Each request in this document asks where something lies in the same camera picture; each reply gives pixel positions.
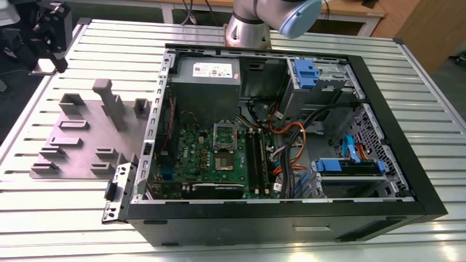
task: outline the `open computer tower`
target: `open computer tower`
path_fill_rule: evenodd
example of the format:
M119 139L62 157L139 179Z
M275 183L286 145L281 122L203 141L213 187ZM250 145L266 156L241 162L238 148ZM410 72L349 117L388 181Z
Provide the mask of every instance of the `open computer tower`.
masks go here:
M361 57L167 45L155 89L102 218L153 245L364 241L446 214Z

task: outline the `green circuit board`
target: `green circuit board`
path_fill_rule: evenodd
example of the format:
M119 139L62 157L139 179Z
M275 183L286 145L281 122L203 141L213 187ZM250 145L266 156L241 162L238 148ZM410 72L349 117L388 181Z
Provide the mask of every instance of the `green circuit board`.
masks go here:
M218 132L218 141L231 143L237 139L237 150L214 149L214 129L197 127L181 130L178 161L174 166L173 181L157 184L157 198L181 199L182 183L235 183L245 186L246 199L269 199L270 194L250 192L247 177L245 130L237 131L231 137L231 130Z
M175 165L175 181L181 182L234 182L247 186L247 160L246 160L246 133L238 131L237 150L234 154L222 151L215 152L213 148L214 130L189 128L182 130L179 143L179 161ZM215 161L226 165L226 161L233 163L233 170L218 170Z

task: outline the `motherboard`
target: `motherboard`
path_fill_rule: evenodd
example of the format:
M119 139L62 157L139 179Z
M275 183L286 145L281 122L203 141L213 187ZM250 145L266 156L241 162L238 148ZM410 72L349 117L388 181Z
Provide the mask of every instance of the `motherboard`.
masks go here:
M159 166L157 182L151 187L154 197L198 198L187 192L209 188L199 196L203 199L270 198L269 145L270 135L265 135L262 130L238 130L235 124L183 128L175 165Z

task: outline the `white label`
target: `white label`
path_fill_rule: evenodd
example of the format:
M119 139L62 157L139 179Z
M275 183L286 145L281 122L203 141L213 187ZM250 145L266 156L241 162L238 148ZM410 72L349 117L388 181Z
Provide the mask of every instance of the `white label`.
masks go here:
M277 192L282 191L282 184L274 183L274 191L277 191Z
M283 118L283 114L281 112L278 112L278 111L275 112L275 116L277 116L278 119Z
M234 78L231 64L195 63L193 76L198 78Z

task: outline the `computer case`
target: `computer case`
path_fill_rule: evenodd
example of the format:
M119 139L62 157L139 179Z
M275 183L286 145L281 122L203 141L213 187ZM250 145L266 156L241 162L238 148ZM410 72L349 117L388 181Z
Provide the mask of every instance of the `computer case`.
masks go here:
M361 103L357 109L333 110L306 129L309 164L324 157L345 158L341 140L350 135L366 144L369 156L385 162L390 173L384 185L392 188L385 193L356 198L157 199L149 186L149 177L159 172L154 130L165 92L181 74L183 59L218 59L233 62L234 68L239 61L235 72L239 98L233 99L243 103L243 111L251 97L278 99L283 122L302 120L330 103ZM320 93L324 90L334 94L329 96L324 92L322 104L302 88L308 80L297 79L297 59L313 61L318 70L306 77L317 77ZM139 165L127 163L118 167L102 218L105 224L130 223L154 246L365 241L448 213L361 57L167 44L155 89L158 97L153 102Z

